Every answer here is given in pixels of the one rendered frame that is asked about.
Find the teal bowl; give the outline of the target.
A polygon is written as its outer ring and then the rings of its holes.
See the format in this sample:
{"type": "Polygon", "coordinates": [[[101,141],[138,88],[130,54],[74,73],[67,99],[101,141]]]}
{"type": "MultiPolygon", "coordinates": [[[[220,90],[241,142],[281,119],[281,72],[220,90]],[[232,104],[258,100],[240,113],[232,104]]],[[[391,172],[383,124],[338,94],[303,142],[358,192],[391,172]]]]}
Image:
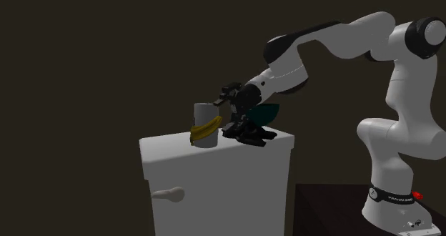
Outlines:
{"type": "Polygon", "coordinates": [[[247,117],[258,127],[274,121],[279,112],[279,104],[258,104],[247,112],[247,117]]]}

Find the yellow banana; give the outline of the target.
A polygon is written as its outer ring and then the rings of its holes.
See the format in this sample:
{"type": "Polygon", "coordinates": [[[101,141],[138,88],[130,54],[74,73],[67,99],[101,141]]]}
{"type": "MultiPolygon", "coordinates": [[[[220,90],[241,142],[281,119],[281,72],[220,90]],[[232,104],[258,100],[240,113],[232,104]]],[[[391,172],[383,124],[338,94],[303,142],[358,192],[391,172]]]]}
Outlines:
{"type": "Polygon", "coordinates": [[[221,122],[222,117],[216,116],[206,124],[192,126],[189,136],[190,144],[199,148],[216,147],[218,144],[218,129],[221,122]]]}

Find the white paper roll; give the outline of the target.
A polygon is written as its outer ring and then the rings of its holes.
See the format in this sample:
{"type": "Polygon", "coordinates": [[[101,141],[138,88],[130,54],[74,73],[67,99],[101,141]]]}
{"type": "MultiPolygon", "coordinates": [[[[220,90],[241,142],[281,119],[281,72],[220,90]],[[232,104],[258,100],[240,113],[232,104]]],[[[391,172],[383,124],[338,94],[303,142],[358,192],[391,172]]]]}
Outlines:
{"type": "MultiPolygon", "coordinates": [[[[212,103],[194,104],[194,125],[202,126],[212,121],[219,115],[219,108],[212,103]]],[[[218,131],[215,130],[209,136],[194,141],[194,146],[198,148],[213,148],[218,143],[218,131]]]]}

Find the black crumpled object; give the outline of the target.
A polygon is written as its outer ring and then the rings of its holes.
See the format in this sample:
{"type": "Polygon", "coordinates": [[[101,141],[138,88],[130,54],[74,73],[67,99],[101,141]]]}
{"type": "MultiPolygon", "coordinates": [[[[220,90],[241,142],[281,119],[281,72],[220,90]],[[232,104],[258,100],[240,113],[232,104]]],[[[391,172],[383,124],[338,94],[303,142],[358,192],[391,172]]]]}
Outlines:
{"type": "Polygon", "coordinates": [[[277,136],[276,132],[267,131],[251,121],[230,122],[222,128],[222,134],[223,137],[256,147],[264,147],[266,145],[265,140],[273,140],[277,136]]]}

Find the white toilet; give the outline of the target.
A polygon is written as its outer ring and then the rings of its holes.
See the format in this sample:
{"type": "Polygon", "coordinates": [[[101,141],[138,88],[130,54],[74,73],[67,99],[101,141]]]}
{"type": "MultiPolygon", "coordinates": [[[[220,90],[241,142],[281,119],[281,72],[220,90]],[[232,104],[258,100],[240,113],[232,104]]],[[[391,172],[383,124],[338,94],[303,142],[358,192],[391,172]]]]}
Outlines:
{"type": "Polygon", "coordinates": [[[155,236],[284,236],[294,135],[278,131],[264,147],[219,135],[198,148],[182,132],[139,147],[155,236]]]}

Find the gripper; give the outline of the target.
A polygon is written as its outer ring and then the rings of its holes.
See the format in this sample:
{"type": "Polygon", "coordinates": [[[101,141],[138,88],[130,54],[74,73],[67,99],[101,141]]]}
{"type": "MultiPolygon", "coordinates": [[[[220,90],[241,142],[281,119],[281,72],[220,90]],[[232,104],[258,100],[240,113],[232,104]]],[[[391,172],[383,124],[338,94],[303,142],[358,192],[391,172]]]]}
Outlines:
{"type": "Polygon", "coordinates": [[[230,121],[222,127],[223,132],[240,132],[244,129],[248,121],[245,113],[261,102],[261,91],[254,84],[246,84],[242,87],[241,83],[232,82],[222,87],[219,98],[213,102],[213,105],[221,106],[232,100],[234,100],[235,113],[231,114],[230,121]]]}

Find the dark robot stand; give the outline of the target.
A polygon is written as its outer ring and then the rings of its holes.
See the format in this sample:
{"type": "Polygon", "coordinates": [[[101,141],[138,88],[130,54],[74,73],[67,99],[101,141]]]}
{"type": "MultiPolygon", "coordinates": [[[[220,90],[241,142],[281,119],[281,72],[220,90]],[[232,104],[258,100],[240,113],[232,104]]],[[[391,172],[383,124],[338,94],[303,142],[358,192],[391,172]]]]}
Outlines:
{"type": "Polygon", "coordinates": [[[297,184],[294,197],[292,236],[446,236],[446,217],[425,206],[422,195],[398,195],[369,185],[297,184]],[[404,220],[396,233],[387,232],[367,221],[366,199],[406,215],[407,208],[420,208],[424,215],[404,220]]]}

